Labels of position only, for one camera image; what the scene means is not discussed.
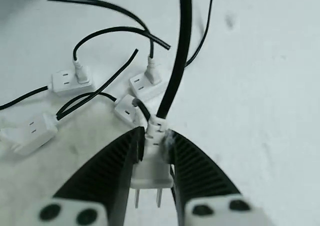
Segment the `power cord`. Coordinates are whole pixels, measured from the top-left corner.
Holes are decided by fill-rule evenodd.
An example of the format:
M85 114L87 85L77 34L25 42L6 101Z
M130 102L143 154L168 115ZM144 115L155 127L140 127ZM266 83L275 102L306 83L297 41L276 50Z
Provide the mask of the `power cord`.
M92 5L92 6L97 6L97 7L108 8L110 10L122 13L122 14L132 18L133 20L138 22L148 33L150 33L150 31L147 28L147 26L145 25L145 23L139 17L137 17L132 12L130 12L122 7L119 7L117 5L111 4L109 2L104 2L104 1L100 1L100 0L48 0L48 1L76 3L76 4L84 4L84 5ZM152 40L150 40L150 55L149 56L151 58L154 57L154 43Z
M5 104L1 105L1 106L0 106L0 110L6 109L6 108L8 108L8 107L11 107L11 106L17 104L18 102L20 102L20 101L28 98L28 97L31 97L31 96L33 96L33 95L35 95L35 94L37 94L37 93L40 93L40 92L44 92L44 91L46 91L46 90L48 90L48 86L40 87L40 88L35 89L35 90L31 91L31 92L28 92L28 93L26 93L26 94L18 97L17 99L14 99L14 100L11 101L11 102L8 102L8 103L5 103Z
M110 33L110 32L133 32L133 33L137 33L137 34L145 36L145 37L149 38L150 40L158 43L160 46L164 47L167 50L170 49L170 45L169 44L167 44L166 42L162 41L158 37L155 37L154 35L150 34L147 31L143 31L141 29L134 28L134 27L112 27L112 28L107 28L107 29L103 29L103 30L94 32L94 33L86 36L85 38L83 38L80 42L78 42L78 44L75 46L75 48L73 50L73 59L75 61L77 60L77 50L85 42L87 42L88 40L90 40L90 39L92 39L94 37L97 37L97 36L102 35L102 34Z
M59 110L58 112L56 113L56 116L58 116L59 114L61 114L62 112L64 112L72 103L74 103L75 101L83 98L83 97L86 97L86 96L90 96L91 94L93 94L94 92L87 92L87 93L83 93L81 95L78 95L74 98L72 98L70 101L68 101L67 103L65 103ZM117 99L108 94L108 93L105 93L105 92L100 92L99 95L102 95L102 96L105 96L105 97L108 97L110 100L112 100L113 102L115 102Z
M205 42L205 39L206 39L207 34L208 34L208 30L209 30L209 25L210 25L212 4L213 4L213 0L210 0L208 18L207 18L207 21L206 21L206 27L205 27L204 35L203 35L203 37L202 37L202 39L201 39L196 51L191 56L191 58L186 62L184 68L186 68L188 65L190 65L194 61L194 59L197 57L198 53L200 52L200 50L201 50L201 48L202 48L202 46L203 46L203 44Z
M192 28L192 0L180 0L180 33L175 62L168 87L156 116L165 119L178 91L188 57Z
M131 62L136 57L137 53L138 53L138 49L135 49L135 51L133 52L133 54L131 55L129 60L119 70L117 70L117 72L112 77L110 77L110 79L107 80L100 88L98 88L95 92L93 92L92 94L90 94L89 96L84 98L82 101L78 102L77 104L73 105L69 109L67 109L67 110L61 112L60 114L58 114L56 116L56 119L58 121L61 120L62 118L66 117L71 112L73 112L74 110L78 109L79 107L81 107L82 105L84 105L85 103L90 101L95 96L99 95L99 93L101 93L108 85L110 85L111 82L113 82L117 78L117 76L120 75L120 73L123 72L131 64Z

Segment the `white surface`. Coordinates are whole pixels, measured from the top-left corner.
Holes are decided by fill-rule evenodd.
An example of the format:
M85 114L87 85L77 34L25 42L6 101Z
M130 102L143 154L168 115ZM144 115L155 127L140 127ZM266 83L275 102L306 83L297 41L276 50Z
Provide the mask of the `white surface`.
M169 77L179 33L178 0L107 0L141 17L172 45L155 46ZM201 38L209 0L193 0L191 51ZM319 0L214 0L207 40L186 69L168 115L169 127L203 149L276 225L319 225ZM46 0L0 0L0 104L46 85L72 68L72 50L107 27L137 26L101 8ZM106 90L127 93L128 79L146 68L149 42L114 33L78 52L101 85L139 48L132 65ZM154 113L161 97L148 104ZM67 98L42 93L0 112L21 122L39 110L55 113ZM70 115L54 140L27 158L0 163L0 220L12 225L32 202L52 195L82 164L129 128L99 97ZM130 194L126 225L176 225L169 190L157 209L155 190Z

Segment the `electrical plug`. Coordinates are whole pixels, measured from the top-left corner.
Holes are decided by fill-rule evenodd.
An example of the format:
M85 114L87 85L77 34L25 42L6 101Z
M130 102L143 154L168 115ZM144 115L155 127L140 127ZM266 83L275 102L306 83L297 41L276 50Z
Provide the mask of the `electrical plug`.
M9 143L9 150L28 155L52 139L58 132L57 120L47 114L36 115L17 128L0 129L0 140Z
M164 160L163 141L167 130L165 119L152 115L144 136L143 160L132 169L130 187L135 191L135 207L138 207L140 189L157 188L156 203L160 207L162 189L171 188L174 180L170 175L170 165Z
M114 108L116 116L130 127L139 126L137 109L132 104L134 98L135 97L127 94L123 98L115 101Z
M58 96L82 94L95 91L93 78L88 67L73 60L74 70L63 70L53 73L48 89Z
M168 84L162 81L154 59L149 57L146 71L130 78L129 85L136 97L147 101L164 92Z

